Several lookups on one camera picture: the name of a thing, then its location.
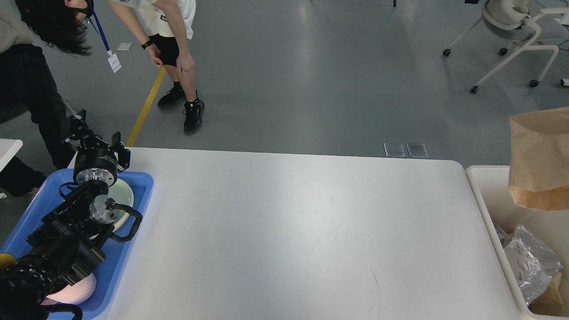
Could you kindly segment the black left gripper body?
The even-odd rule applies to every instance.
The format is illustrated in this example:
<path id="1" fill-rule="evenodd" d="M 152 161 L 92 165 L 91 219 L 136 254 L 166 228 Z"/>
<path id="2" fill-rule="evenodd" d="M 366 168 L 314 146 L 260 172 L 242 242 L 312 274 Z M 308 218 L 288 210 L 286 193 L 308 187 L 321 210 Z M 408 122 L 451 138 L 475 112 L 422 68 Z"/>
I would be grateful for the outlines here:
<path id="1" fill-rule="evenodd" d="M 109 187 L 114 185 L 118 173 L 117 158 L 106 148 L 80 148 L 77 150 L 73 179 L 77 184 L 100 180 Z"/>

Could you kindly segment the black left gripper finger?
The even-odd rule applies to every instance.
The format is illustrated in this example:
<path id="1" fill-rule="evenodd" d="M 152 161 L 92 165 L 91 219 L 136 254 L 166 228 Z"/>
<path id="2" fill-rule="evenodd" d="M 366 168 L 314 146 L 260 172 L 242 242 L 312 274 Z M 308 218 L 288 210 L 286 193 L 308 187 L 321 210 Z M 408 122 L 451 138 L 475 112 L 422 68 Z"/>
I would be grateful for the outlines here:
<path id="1" fill-rule="evenodd" d="M 116 132 L 112 135 L 111 145 L 108 149 L 112 154 L 116 155 L 116 168 L 118 173 L 130 168 L 131 151 L 126 148 L 122 142 L 120 132 Z"/>
<path id="2" fill-rule="evenodd" d="M 77 115 L 65 118 L 61 122 L 61 143 L 71 144 L 77 149 L 99 148 L 107 151 L 108 144 L 89 129 L 86 119 L 87 111 L 79 111 Z"/>

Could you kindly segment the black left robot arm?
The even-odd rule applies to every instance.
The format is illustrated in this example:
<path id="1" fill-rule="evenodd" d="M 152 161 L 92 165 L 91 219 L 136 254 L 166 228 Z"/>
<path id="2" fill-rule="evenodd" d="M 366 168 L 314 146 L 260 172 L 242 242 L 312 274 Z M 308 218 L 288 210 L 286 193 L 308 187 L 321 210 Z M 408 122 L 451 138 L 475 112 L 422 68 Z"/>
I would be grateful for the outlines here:
<path id="1" fill-rule="evenodd" d="M 65 285 L 77 285 L 106 259 L 107 240 L 130 241 L 143 216 L 108 195 L 117 175 L 130 166 L 131 152 L 120 132 L 108 144 L 85 123 L 81 110 L 62 124 L 62 140 L 77 147 L 73 171 L 76 188 L 47 213 L 27 237 L 31 250 L 1 271 L 1 318 L 46 320 L 51 313 L 69 312 L 83 318 L 77 304 L 44 305 L 45 298 Z"/>

